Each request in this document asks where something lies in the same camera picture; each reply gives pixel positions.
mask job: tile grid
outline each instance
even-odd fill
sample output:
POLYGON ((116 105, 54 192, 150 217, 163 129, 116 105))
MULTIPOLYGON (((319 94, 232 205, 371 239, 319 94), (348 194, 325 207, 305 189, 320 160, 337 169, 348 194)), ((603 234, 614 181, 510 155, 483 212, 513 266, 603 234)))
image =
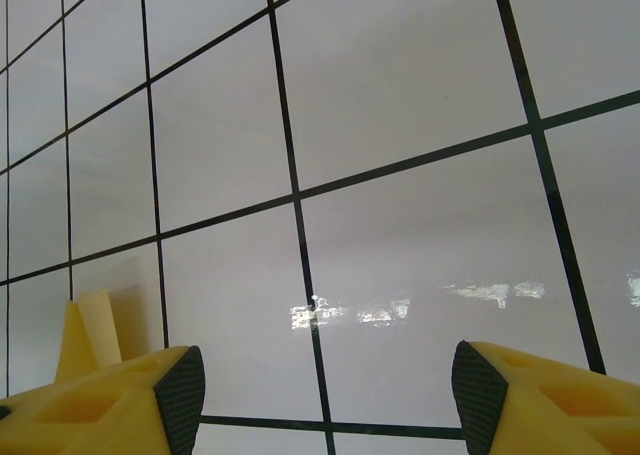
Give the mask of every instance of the tile grid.
MULTIPOLYGON (((300 245, 300 261, 304 278, 305 295, 307 306, 312 308, 309 328, 311 330, 311 343, 313 345, 313 357, 316 365, 316 377, 318 391, 320 394, 320 406, 322 408, 322 420, 325 425, 331 424, 331 409, 329 408, 329 394, 327 380, 324 371, 324 361, 322 358, 322 345, 320 343, 320 331, 316 315, 316 297, 313 291, 313 281, 311 278, 311 266, 309 264, 309 252, 307 250, 307 235, 304 230, 304 215, 302 213, 302 199, 300 198, 300 185, 298 183, 298 170, 296 167, 296 157, 293 148, 293 136, 291 133, 291 119, 289 117, 289 104, 287 102, 287 89, 284 81, 284 68, 282 66, 282 51, 280 49, 280 37, 278 35, 278 22, 276 19, 276 9, 273 0, 267 0, 269 8, 269 23, 271 25, 271 38, 273 42, 273 54, 276 63, 276 74, 278 78, 278 91, 280 95, 280 107, 282 109, 282 122, 284 126, 284 136, 287 147, 287 160, 289 163, 289 176, 291 178, 291 192, 293 195, 293 208, 296 218, 296 229, 298 232, 298 243, 300 245)), ((327 453, 335 455, 336 446, 331 430, 325 431, 327 443, 327 453)))
MULTIPOLYGON (((65 176, 67 183, 67 254, 68 261, 73 260, 71 251, 71 172, 69 167, 69 92, 67 86, 67 31, 64 16, 64 0, 60 0, 60 13, 62 18, 62 86, 64 90, 64 151, 65 151, 65 176)), ((73 300, 73 266, 69 264, 69 300, 73 300)))
POLYGON ((520 37, 518 36, 518 29, 511 9, 511 2, 509 0, 496 0, 496 2, 498 4, 498 11, 500 12, 505 37, 507 38, 509 54, 511 55, 511 61, 518 82, 518 89, 520 90, 520 97, 522 98, 527 122, 531 129, 533 147, 536 152, 542 183, 547 195, 547 203, 549 204, 551 219, 556 232, 556 238, 558 239, 564 271, 567 276, 567 282, 569 283, 569 290, 578 318, 578 326, 587 355, 587 361, 589 362, 589 368, 594 372, 606 374, 604 360, 602 359, 602 353, 600 353, 600 344, 596 336, 596 329, 593 324, 593 318, 591 317, 587 294, 584 289, 576 251, 571 238, 569 222, 567 221, 562 197, 560 196, 560 189, 551 161, 547 139, 544 129, 542 128, 538 103, 533 93, 531 78, 529 77, 527 63, 524 58, 520 37))
MULTIPOLYGON (((73 7, 71 7, 70 10, 68 10, 65 14, 63 14, 63 16, 57 20, 56 22, 54 22, 53 25, 51 25, 46 31, 45 33, 43 33, 42 35, 40 35, 33 43, 31 43, 27 48, 25 48, 25 50, 23 50, 14 60, 11 61, 11 63, 8 63, 5 68, 3 70, 0 71, 0 73, 2 73, 3 71, 7 72, 7 163, 8 163, 8 152, 9 152, 9 136, 8 136, 8 129, 9 129, 9 116, 8 116, 8 106, 9 106, 9 88, 8 88, 8 77, 9 77, 9 67, 21 56, 23 56, 31 47, 33 47, 35 45, 35 43, 37 43, 38 40, 42 39, 49 31, 51 31, 55 25, 59 22, 63 23, 63 30, 64 30, 64 17, 66 15, 68 15, 71 11, 73 11, 75 8, 77 8, 77 6, 79 6, 84 0, 79 0, 73 7)), ((135 87, 134 89, 132 89, 131 91, 129 91, 128 93, 124 94, 123 96, 121 96, 120 98, 118 98, 117 100, 115 100, 114 102, 108 104, 107 106, 103 107, 101 110, 99 110, 98 112, 92 114, 91 116, 87 117, 85 120, 79 122, 78 124, 76 124, 74 127, 68 127, 68 122, 65 126, 65 133, 59 135, 58 137, 56 137, 54 140, 47 142, 45 145, 39 147, 38 149, 36 149, 34 152, 32 152, 31 154, 23 157, 23 159, 18 160, 17 162, 15 162, 13 165, 11 166, 7 166, 7 168, 5 168, 4 170, 0 171, 0 174, 4 174, 5 172, 7 173, 7 279, 5 279, 4 281, 0 282, 0 286, 6 285, 7 286, 7 387, 8 387, 8 362, 9 362, 9 354, 8 354, 8 331, 9 331, 9 324, 8 324, 8 309, 9 309, 9 285, 11 283, 14 283, 16 281, 19 280, 24 280, 27 278, 32 278, 44 273, 49 273, 51 271, 60 269, 60 268, 69 268, 71 269, 71 267, 73 265, 79 264, 79 263, 83 263, 86 262, 88 260, 94 260, 94 259, 98 259, 98 258, 102 258, 104 256, 107 255, 111 255, 113 253, 118 253, 124 250, 128 250, 130 248, 134 248, 134 247, 138 247, 138 246, 142 246, 142 245, 146 245, 149 243, 157 243, 159 247, 161 247, 161 241, 163 239, 167 239, 167 238, 171 238, 173 236, 176 235, 180 235, 183 233, 188 233, 190 231, 194 231, 194 230, 198 230, 200 228, 204 228, 204 227, 208 227, 208 226, 212 226, 212 225, 216 225, 219 223, 223 223, 229 220, 234 220, 240 217, 244 217, 253 213, 258 213, 264 210, 268 210, 270 208, 274 208, 277 206, 281 206, 281 205, 285 205, 285 204, 289 204, 289 203, 293 203, 294 204, 294 208, 296 206, 296 203, 298 206, 300 206, 300 201, 302 199, 305 198, 309 198, 315 195, 319 195, 322 193, 327 193, 330 191, 334 191, 334 190, 338 190, 340 188, 344 188, 344 187, 348 187, 351 185, 355 185, 358 183, 362 183, 368 180, 373 180, 376 178, 380 178, 386 175, 390 175, 392 173, 397 173, 400 171, 404 171, 404 170, 408 170, 410 168, 414 168, 414 167, 418 167, 418 166, 422 166, 428 163, 432 163, 434 161, 437 160, 442 160, 445 158, 450 158, 452 156, 455 155, 459 155, 462 153, 468 153, 470 151, 474 151, 474 150, 478 150, 481 148, 485 148, 491 145, 495 145, 507 140, 512 140, 512 139, 516 139, 516 138, 520 138, 520 137, 524 137, 524 136, 528 136, 531 135, 532 139, 534 141, 534 147, 536 148, 536 156, 538 159, 538 164, 540 166, 540 170, 541 170, 541 176, 543 179, 543 183, 545 186, 545 190, 547 193, 547 198, 548 198, 548 203, 549 203, 549 208, 551 211, 551 215, 552 215, 552 219, 553 219, 553 223, 554 223, 554 227, 556 230, 556 235, 558 238, 558 243, 560 245, 560 249, 561 249, 561 253, 562 253, 562 257, 563 257, 563 262, 565 265, 565 271, 567 272, 567 278, 569 280, 569 284, 570 284, 570 288, 571 288, 571 293, 572 293, 572 297, 574 300, 574 305, 576 308, 576 314, 578 317, 578 321, 580 324, 580 329, 581 329, 581 334, 583 336, 583 343, 585 344, 585 350, 587 351, 587 356, 589 359, 589 364, 590 367, 593 370, 596 371, 600 371, 599 369, 601 368, 602 371, 604 371, 604 364, 602 363, 602 358, 600 356, 599 353, 599 348, 597 348, 597 337, 595 334, 595 330, 593 329, 593 322, 591 321, 591 317, 588 311, 588 304, 587 304, 587 300, 586 300, 586 296, 584 294, 584 288, 582 287, 582 280, 580 277, 580 272, 579 272, 579 267, 577 264, 577 260, 575 259, 575 251, 573 249, 572 243, 571 243, 571 235, 569 232, 569 227, 567 224, 567 220, 566 220, 566 215, 564 214, 564 209, 562 206, 562 200, 560 198, 560 194, 557 191, 557 182, 555 180, 555 175, 553 172, 553 166, 551 165, 551 159, 549 157, 549 152, 548 152, 548 148, 546 147, 546 140, 545 140, 545 136, 544 136, 544 130, 545 129, 549 129, 549 128, 554 128, 554 127, 558 127, 561 125, 565 125, 568 123, 572 123, 575 122, 577 120, 582 120, 585 118, 589 118, 589 117, 593 117, 595 115, 600 115, 603 113, 607 113, 610 111, 614 111, 614 110, 618 110, 620 108, 624 108, 630 105, 635 105, 640 103, 640 91, 634 91, 634 92, 630 92, 628 94, 624 94, 618 97, 614 97, 612 99, 609 100, 605 100, 602 102, 598 102, 595 104, 591 104, 585 107, 581 107, 575 110, 570 110, 568 112, 564 112, 558 115, 554 115, 551 117, 547 117, 545 119, 541 119, 540 115, 537 111, 537 105, 535 103, 535 97, 533 96, 533 90, 531 87, 531 82, 528 78, 528 72, 526 69, 526 64, 524 63, 524 56, 522 54, 522 48, 520 46, 519 43, 519 39, 517 36, 517 30, 516 30, 516 25, 515 25, 515 20, 513 17, 513 14, 511 12, 511 7, 509 4, 509 0, 496 0, 498 3, 498 8, 500 11, 500 15, 501 15, 501 19, 502 19, 502 23, 503 23, 503 28, 505 29, 505 34, 507 37, 507 42, 508 42, 508 46, 509 46, 509 50, 510 50, 510 54, 512 57, 512 61, 514 63, 514 68, 516 71, 516 76, 517 76, 517 80, 518 80, 518 86, 520 88, 521 91, 521 95, 522 95, 522 99, 523 99, 523 103, 525 105, 525 112, 527 114, 527 124, 526 125, 522 125, 519 127, 514 127, 508 130, 503 130, 491 135, 487 135, 469 142, 464 142, 464 143, 460 143, 454 146, 450 146, 441 150, 436 150, 434 152, 430 152, 427 154, 423 154, 423 155, 419 155, 417 157, 412 157, 400 162, 396 162, 393 164, 389 164, 386 165, 384 167, 379 167, 373 170, 369 170, 360 174, 356 174, 350 177, 345 177, 343 179, 340 180, 336 180, 336 181, 332 181, 326 184, 322 184, 320 186, 317 187, 312 187, 310 189, 306 189, 306 190, 302 190, 300 191, 299 189, 297 191, 294 191, 294 193, 292 193, 292 195, 287 195, 284 197, 279 197, 277 199, 274 200, 270 200, 268 202, 263 202, 257 205, 253 205, 251 207, 246 207, 240 210, 236 210, 234 212, 230 212, 224 215, 220 215, 217 217, 213 217, 207 220, 203 220, 200 222, 196 222, 194 224, 190 224, 187 225, 185 227, 180 227, 168 232, 164 232, 161 233, 159 230, 159 217, 157 216, 157 190, 156 193, 154 194, 154 198, 155 198, 155 202, 156 202, 156 235, 152 236, 152 237, 146 237, 144 239, 141 240, 137 240, 134 242, 130 242, 118 247, 114 247, 112 249, 109 250, 105 250, 102 252, 98 252, 96 254, 92 254, 92 255, 88 255, 85 257, 81 257, 79 259, 73 260, 71 257, 69 258, 68 262, 62 263, 62 264, 57 264, 55 266, 52 267, 46 267, 44 269, 40 269, 28 274, 24 274, 21 275, 19 277, 15 277, 13 279, 8 279, 8 267, 9 267, 9 233, 8 233, 8 222, 9 222, 9 176, 10 176, 10 170, 12 168, 15 168, 15 166, 19 165, 20 163, 23 163, 26 159, 31 158, 32 156, 34 156, 35 154, 41 152, 42 150, 44 150, 46 147, 52 145, 53 143, 55 143, 56 141, 62 139, 62 138, 66 138, 67 139, 67 143, 68 143, 68 136, 75 130, 77 130, 78 128, 80 128, 81 126, 89 123, 91 120, 97 118, 99 115, 103 114, 104 112, 110 110, 111 108, 115 107, 116 105, 118 105, 119 103, 123 102, 124 100, 128 99, 129 97, 131 97, 133 94, 137 93, 138 91, 146 88, 148 90, 148 103, 149 103, 149 108, 150 108, 150 124, 152 124, 152 120, 153 120, 153 112, 152 112, 152 101, 151 101, 151 84, 154 83, 155 81, 161 79, 162 77, 164 77, 165 75, 173 72, 175 69, 177 69, 178 67, 188 63, 190 60, 192 60, 193 58, 197 57, 198 55, 204 53, 205 51, 209 50, 210 48, 212 48, 213 46, 217 45, 218 43, 221 43, 222 41, 226 40, 227 38, 229 38, 230 36, 234 35, 235 33, 239 32, 240 30, 242 30, 243 28, 246 28, 247 26, 249 26, 250 24, 252 24, 253 22, 257 21, 258 19, 262 18, 265 15, 269 15, 270 20, 272 20, 272 28, 275 26, 275 9, 282 6, 284 3, 287 3, 290 0, 278 0, 276 2, 274 2, 273 0, 270 0, 269 6, 267 9, 261 10, 260 12, 256 13, 255 15, 253 15, 252 17, 248 18, 247 20, 245 20, 244 22, 240 23, 239 25, 237 25, 236 27, 232 28, 231 30, 229 30, 228 32, 226 32, 225 34, 217 37, 216 39, 212 40, 211 42, 205 44, 203 47, 199 48, 198 50, 196 50, 195 52, 193 52, 192 54, 188 55, 187 57, 184 57, 183 59, 179 60, 178 62, 174 63, 172 66, 168 67, 167 69, 163 70, 162 72, 160 72, 159 74, 157 74, 156 76, 154 76, 153 78, 151 78, 149 76, 148 73, 148 46, 145 43, 145 58, 146 58, 146 68, 147 68, 147 79, 145 81, 145 83, 135 87)), ((7 38, 7 42, 8 42, 8 4, 5 5, 5 10, 7 11, 7 17, 6 17, 6 23, 7 23, 7 32, 6 32, 6 38, 7 38)), ((277 51, 278 49, 276 48, 275 45, 276 39, 274 38, 274 50, 277 51)), ((6 53, 5 53, 7 59, 6 61, 8 62, 8 48, 6 48, 6 53)), ((278 82, 279 82, 279 89, 281 91, 281 99, 284 93, 284 75, 283 75, 283 70, 282 70, 282 62, 280 60, 280 62, 278 63, 278 57, 276 57, 276 64, 279 64, 279 68, 278 68, 278 82)), ((283 105, 283 117, 285 116, 285 106, 283 105)), ((151 140, 153 143, 153 128, 152 125, 150 126, 150 136, 151 136, 151 140)), ((288 134, 287 132, 287 128, 285 127, 285 135, 288 138, 288 141, 291 139, 291 131, 290 131, 290 127, 288 128, 288 134)), ((290 152, 290 168, 291 168, 291 161, 292 161, 292 157, 293 157, 293 152, 290 152)), ((305 266, 305 256, 304 253, 306 252, 306 245, 304 243, 304 228, 302 227, 301 224, 299 224, 298 226, 299 228, 299 239, 300 239, 300 245, 301 245, 301 258, 303 261, 303 267, 305 266)), ((306 261, 306 268, 304 268, 305 270, 305 288, 307 290, 307 296, 309 297, 310 295, 312 295, 312 290, 311 289, 311 278, 310 278, 310 268, 308 267, 308 260, 306 261)), ((165 326, 165 340, 166 340, 166 324, 164 324, 165 326)), ((400 436, 414 436, 414 437, 427 437, 427 438, 447 438, 447 439, 459 439, 460 438, 460 430, 456 429, 456 428, 433 428, 433 427, 403 427, 403 426, 389 426, 389 425, 369 425, 369 424, 345 424, 345 423, 339 423, 339 422, 328 422, 325 420, 323 420, 323 422, 306 422, 306 421, 289 421, 289 420, 271 420, 271 419, 248 419, 248 418, 237 418, 237 417, 211 417, 211 416, 203 416, 202 419, 203 423, 215 423, 215 424, 224 424, 224 425, 240 425, 240 426, 254 426, 254 427, 270 427, 270 428, 288 428, 288 429, 298 429, 298 430, 313 430, 313 431, 324 431, 325 433, 328 432, 342 432, 342 433, 372 433, 372 434, 380 434, 380 435, 400 435, 400 436)))
POLYGON ((156 246, 158 249, 158 279, 160 284, 160 305, 162 309, 162 336, 164 348, 169 347, 169 328, 167 322, 167 299, 164 285, 164 258, 162 256, 162 240, 160 239, 160 207, 158 204, 158 168, 156 159, 156 139, 153 122, 153 96, 151 93, 151 68, 149 65, 149 39, 147 36, 147 4, 145 0, 140 0, 142 15, 142 37, 144 44, 144 68, 147 85, 147 106, 149 111, 149 145, 151 147, 151 176, 153 181, 153 207, 156 228, 156 246))

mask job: tiled wall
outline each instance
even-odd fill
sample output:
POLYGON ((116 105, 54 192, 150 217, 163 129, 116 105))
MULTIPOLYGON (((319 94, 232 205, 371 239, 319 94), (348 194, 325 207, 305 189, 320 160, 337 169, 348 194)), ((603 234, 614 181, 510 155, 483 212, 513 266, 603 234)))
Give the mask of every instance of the tiled wall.
POLYGON ((197 453, 465 453, 462 339, 640 382, 636 0, 1 1, 0 392, 102 288, 197 453))

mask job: ceramic tile wall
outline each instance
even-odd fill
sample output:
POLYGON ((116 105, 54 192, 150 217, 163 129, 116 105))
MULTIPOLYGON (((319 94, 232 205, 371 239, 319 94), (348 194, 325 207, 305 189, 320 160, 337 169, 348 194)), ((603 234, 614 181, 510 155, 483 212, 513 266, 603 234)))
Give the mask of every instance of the ceramic tile wall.
POLYGON ((194 453, 466 453, 462 339, 640 382, 638 18, 0 0, 0 393, 102 288, 202 348, 194 453))

